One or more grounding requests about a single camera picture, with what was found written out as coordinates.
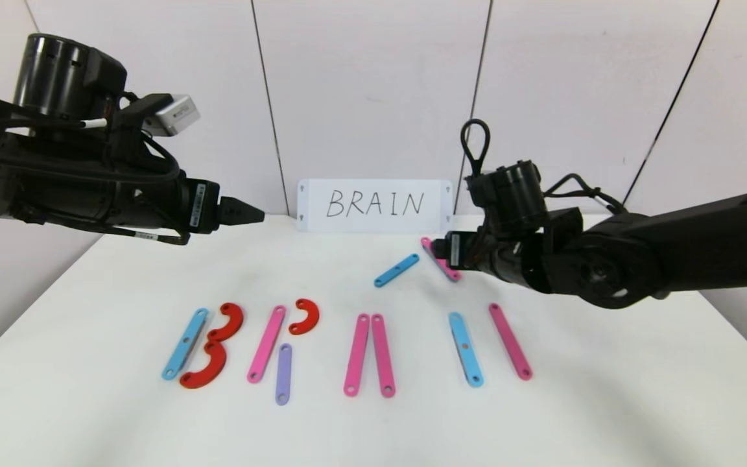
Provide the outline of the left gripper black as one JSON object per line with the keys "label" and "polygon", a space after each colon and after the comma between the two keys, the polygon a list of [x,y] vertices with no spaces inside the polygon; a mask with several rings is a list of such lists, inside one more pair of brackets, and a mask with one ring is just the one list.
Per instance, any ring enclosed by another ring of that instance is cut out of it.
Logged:
{"label": "left gripper black", "polygon": [[266,213],[240,199],[222,197],[220,186],[201,178],[178,177],[147,186],[147,202],[158,217],[158,227],[190,234],[210,234],[219,225],[261,224]]}

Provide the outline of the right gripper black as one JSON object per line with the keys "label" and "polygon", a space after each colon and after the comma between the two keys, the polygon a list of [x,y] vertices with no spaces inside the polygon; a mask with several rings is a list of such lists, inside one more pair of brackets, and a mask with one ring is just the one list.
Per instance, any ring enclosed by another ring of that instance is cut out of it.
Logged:
{"label": "right gripper black", "polygon": [[453,270],[479,269],[480,231],[450,231],[433,240],[433,256],[447,260]]}

